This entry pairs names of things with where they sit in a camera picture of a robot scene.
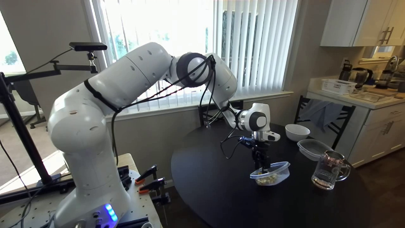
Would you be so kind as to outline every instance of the towel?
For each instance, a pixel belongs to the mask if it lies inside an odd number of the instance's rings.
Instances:
[[[343,105],[341,104],[311,99],[307,106],[300,112],[299,117],[301,120],[310,120],[316,127],[320,128],[322,132],[325,132],[328,124],[339,117],[342,108]]]

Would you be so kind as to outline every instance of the beige wall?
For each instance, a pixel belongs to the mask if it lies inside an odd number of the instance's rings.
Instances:
[[[285,89],[294,94],[260,101],[270,105],[273,123],[285,125],[293,121],[298,98],[305,95],[310,78],[338,75],[343,57],[348,57],[354,65],[362,57],[363,47],[319,46],[330,2],[302,0],[285,81]],[[81,0],[3,0],[0,10],[26,69],[32,69],[66,50],[71,41],[90,40]],[[398,52],[403,56],[403,48]],[[60,60],[66,64],[87,64],[84,55],[74,52]],[[55,98],[89,76],[73,72],[33,80],[33,88],[45,114],[49,114]],[[246,102],[245,108],[251,105],[251,102]],[[157,163],[159,175],[171,179],[170,161],[176,140],[199,127],[199,121],[197,110],[192,110],[121,120],[115,127],[119,154],[131,153],[139,170]]]
[[[2,0],[0,11],[28,71],[69,49],[70,42],[91,41],[82,0]],[[57,60],[66,65],[89,64],[85,52],[70,51]],[[39,71],[51,69],[49,65]],[[46,118],[56,98],[90,76],[63,71],[62,75],[31,80]]]

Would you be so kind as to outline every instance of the glass beer mug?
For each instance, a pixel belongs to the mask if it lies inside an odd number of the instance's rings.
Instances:
[[[332,190],[336,181],[343,181],[350,174],[350,165],[344,163],[345,156],[336,151],[325,151],[319,158],[312,182],[324,190]]]

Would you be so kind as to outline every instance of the round black table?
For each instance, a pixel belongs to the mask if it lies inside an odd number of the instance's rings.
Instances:
[[[357,171],[337,182],[332,191],[311,181],[316,162],[306,158],[285,134],[271,124],[281,139],[272,142],[271,163],[288,161],[290,176],[275,186],[258,186],[251,151],[239,145],[231,159],[220,141],[231,128],[224,122],[189,133],[171,160],[173,181],[184,202],[212,227],[368,227],[370,195]],[[249,132],[234,134],[249,136]],[[229,156],[237,138],[224,143]]]

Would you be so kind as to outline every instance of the kitchen counter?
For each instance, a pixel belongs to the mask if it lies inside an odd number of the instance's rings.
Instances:
[[[352,103],[354,105],[362,106],[369,109],[379,109],[383,107],[388,107],[391,105],[396,105],[400,103],[405,103],[405,99],[392,98],[390,100],[381,101],[381,102],[371,102],[366,100],[357,99],[351,97],[350,95],[338,95],[331,92],[323,91],[322,89],[322,78],[312,78],[309,81],[308,92],[313,92],[322,96],[334,98],[344,102]]]

